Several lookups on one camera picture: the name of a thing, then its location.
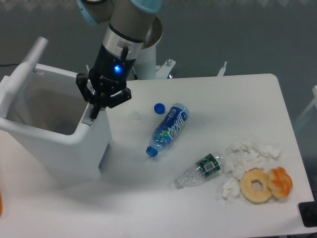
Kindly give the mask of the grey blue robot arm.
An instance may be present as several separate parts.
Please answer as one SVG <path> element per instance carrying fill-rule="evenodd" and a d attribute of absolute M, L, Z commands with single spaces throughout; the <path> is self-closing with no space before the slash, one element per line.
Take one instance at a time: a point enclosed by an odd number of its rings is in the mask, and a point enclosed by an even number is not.
<path fill-rule="evenodd" d="M 108 27 L 93 67 L 79 73 L 76 84 L 93 108 L 99 111 L 116 107 L 132 98 L 127 78 L 146 39 L 160 0 L 79 0 L 83 17 L 92 24 L 108 22 Z"/>

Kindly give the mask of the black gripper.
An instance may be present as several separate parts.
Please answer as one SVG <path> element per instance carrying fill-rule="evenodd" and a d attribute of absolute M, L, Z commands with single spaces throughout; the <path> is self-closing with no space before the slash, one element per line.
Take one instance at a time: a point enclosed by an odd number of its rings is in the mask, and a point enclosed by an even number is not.
<path fill-rule="evenodd" d="M 128 46 L 124 45 L 119 55 L 114 55 L 102 45 L 89 75 L 76 75 L 76 85 L 81 95 L 86 102 L 93 105 L 91 119 L 96 119 L 99 112 L 107 107 L 114 108 L 132 99 L 131 90 L 126 87 L 126 80 L 135 60 L 127 58 L 128 50 Z M 87 86 L 89 79 L 95 94 Z"/>

